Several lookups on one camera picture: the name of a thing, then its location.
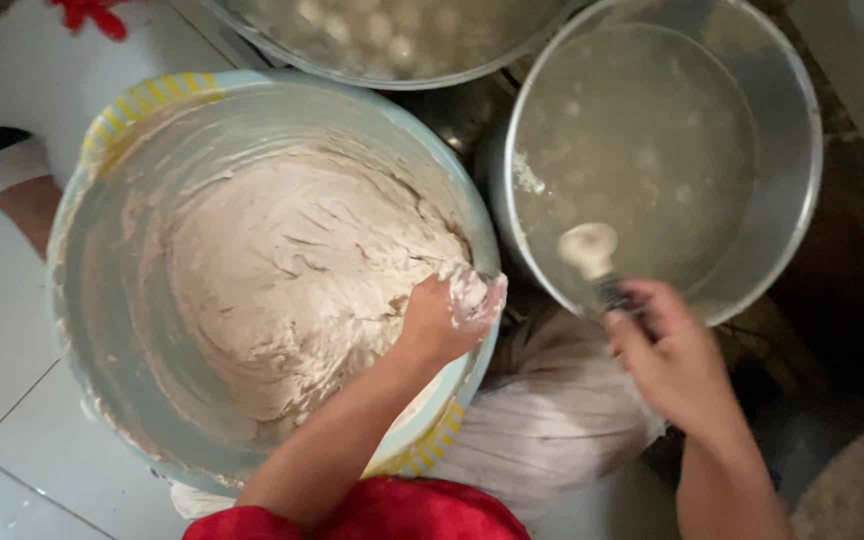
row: metal pot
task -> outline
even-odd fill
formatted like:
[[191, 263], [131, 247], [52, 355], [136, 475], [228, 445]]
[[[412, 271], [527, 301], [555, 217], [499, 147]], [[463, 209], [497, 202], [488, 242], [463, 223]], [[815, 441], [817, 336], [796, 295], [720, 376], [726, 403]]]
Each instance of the metal pot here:
[[378, 79], [367, 75], [350, 72], [346, 66], [335, 61], [314, 58], [283, 43], [280, 38], [259, 29], [230, 0], [200, 0], [216, 17], [230, 26], [243, 38], [251, 42], [261, 51], [273, 58], [281, 59], [307, 73], [312, 73], [326, 79], [369, 89], [387, 91], [421, 91], [452, 87], [487, 75], [499, 68], [510, 65], [515, 60], [537, 50], [548, 40], [556, 29], [589, 0], [528, 0], [521, 2], [517, 13], [536, 14], [534, 17], [524, 17], [527, 26], [515, 28], [517, 38], [508, 43], [500, 54], [484, 58], [481, 63], [455, 73], [447, 73], [430, 78], [414, 79]]
[[519, 265], [572, 313], [584, 309], [546, 278], [526, 242], [516, 211], [513, 153], [523, 106], [549, 58], [603, 22], [650, 24], [690, 38], [726, 68], [748, 100], [758, 135], [759, 177], [747, 215], [711, 273], [682, 288], [706, 323], [717, 325], [772, 285], [809, 226], [822, 173], [821, 119], [809, 75], [782, 32], [742, 0], [603, 0], [556, 35], [530, 71], [508, 124], [484, 145], [483, 157], [502, 239]]

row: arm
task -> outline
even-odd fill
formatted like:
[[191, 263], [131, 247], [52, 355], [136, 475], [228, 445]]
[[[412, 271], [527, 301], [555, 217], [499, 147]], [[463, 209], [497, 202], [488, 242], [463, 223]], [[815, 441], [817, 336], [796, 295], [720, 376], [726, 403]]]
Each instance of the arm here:
[[236, 505], [262, 507], [314, 529], [358, 482], [396, 417], [439, 370], [485, 336], [504, 301], [499, 281], [483, 302], [494, 314], [454, 327], [449, 282], [430, 276], [417, 285], [391, 349], [269, 455]]
[[667, 285], [626, 288], [646, 306], [658, 340], [616, 311], [607, 329], [642, 398], [685, 432], [676, 494], [682, 538], [794, 539], [712, 334]]

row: dough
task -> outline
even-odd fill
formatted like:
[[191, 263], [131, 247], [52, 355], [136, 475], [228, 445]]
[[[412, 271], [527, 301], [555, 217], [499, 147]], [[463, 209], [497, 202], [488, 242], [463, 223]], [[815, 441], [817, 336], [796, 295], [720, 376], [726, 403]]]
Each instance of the dough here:
[[416, 283], [469, 260], [401, 179], [310, 147], [212, 183], [171, 231], [169, 283], [189, 334], [236, 406], [281, 433], [389, 349]]
[[612, 254], [617, 247], [616, 230], [604, 223], [582, 223], [558, 238], [558, 256], [588, 281], [612, 272]]

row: human hand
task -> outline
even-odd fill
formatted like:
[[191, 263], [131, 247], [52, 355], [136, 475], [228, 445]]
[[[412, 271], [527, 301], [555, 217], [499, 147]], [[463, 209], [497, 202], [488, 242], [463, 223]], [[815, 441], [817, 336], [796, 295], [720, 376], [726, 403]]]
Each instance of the human hand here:
[[712, 332], [670, 286], [647, 280], [625, 281], [623, 286], [645, 307], [645, 324], [657, 340], [652, 343], [619, 311], [606, 314], [606, 329], [646, 403], [700, 439], [725, 434], [737, 422], [744, 428]]
[[402, 334], [392, 349], [438, 371], [485, 338], [505, 307], [504, 274], [482, 281], [471, 266], [444, 279], [426, 277], [412, 289]]

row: white fabric sack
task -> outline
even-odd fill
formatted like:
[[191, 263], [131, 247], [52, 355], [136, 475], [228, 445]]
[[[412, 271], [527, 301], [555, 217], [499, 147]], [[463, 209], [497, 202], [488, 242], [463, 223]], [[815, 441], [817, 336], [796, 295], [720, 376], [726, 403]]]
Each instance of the white fabric sack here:
[[662, 435], [601, 325], [556, 305], [496, 351], [428, 477], [475, 486], [521, 521], [635, 459]]

